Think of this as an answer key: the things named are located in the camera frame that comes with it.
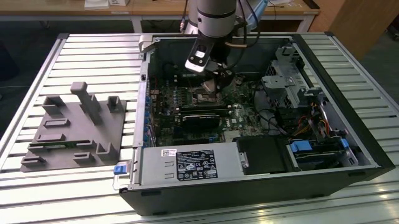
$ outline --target sticker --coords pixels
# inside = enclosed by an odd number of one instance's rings
[[[117,12],[117,11],[114,11],[114,12],[111,12],[111,14],[129,14],[130,12]]]
[[[177,149],[163,149],[162,150],[162,156],[175,156],[178,150]]]
[[[214,150],[177,153],[178,180],[218,178]]]
[[[198,50],[195,52],[195,56],[203,58],[206,56],[206,52],[202,52],[202,51]]]

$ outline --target barcode label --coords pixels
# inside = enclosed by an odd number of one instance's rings
[[[177,149],[163,149],[162,150],[162,156],[177,156]]]

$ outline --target floor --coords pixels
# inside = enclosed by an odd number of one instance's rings
[[[179,22],[151,21],[143,23],[145,32],[178,32]],[[130,33],[130,21],[54,21],[50,29],[39,22],[0,22],[0,41],[19,65],[21,74],[0,82],[0,137],[7,129],[29,87],[46,60],[59,33]],[[399,102],[399,42],[384,35],[361,61],[389,94]]]

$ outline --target wooden cabinet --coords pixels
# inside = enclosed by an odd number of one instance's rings
[[[310,32],[332,31],[362,59],[399,14],[399,0],[314,0],[321,7]]]

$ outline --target wooden desk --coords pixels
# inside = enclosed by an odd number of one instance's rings
[[[186,0],[131,0],[127,6],[85,10],[85,0],[0,0],[0,21],[82,21],[130,20],[137,33],[143,32],[142,20],[181,20]],[[320,10],[303,0],[266,8],[263,20],[302,21],[298,32],[307,32]]]
[[[127,6],[86,10],[85,0],[0,0],[0,21],[133,20],[134,0]]]
[[[85,0],[0,0],[0,15],[114,15],[131,14],[134,0],[127,6],[86,10]]]
[[[133,23],[138,33],[143,32],[142,20],[181,20],[186,0],[134,0]],[[263,20],[301,20],[298,32],[307,32],[321,10],[311,9],[303,0],[282,4],[283,8],[267,7]]]

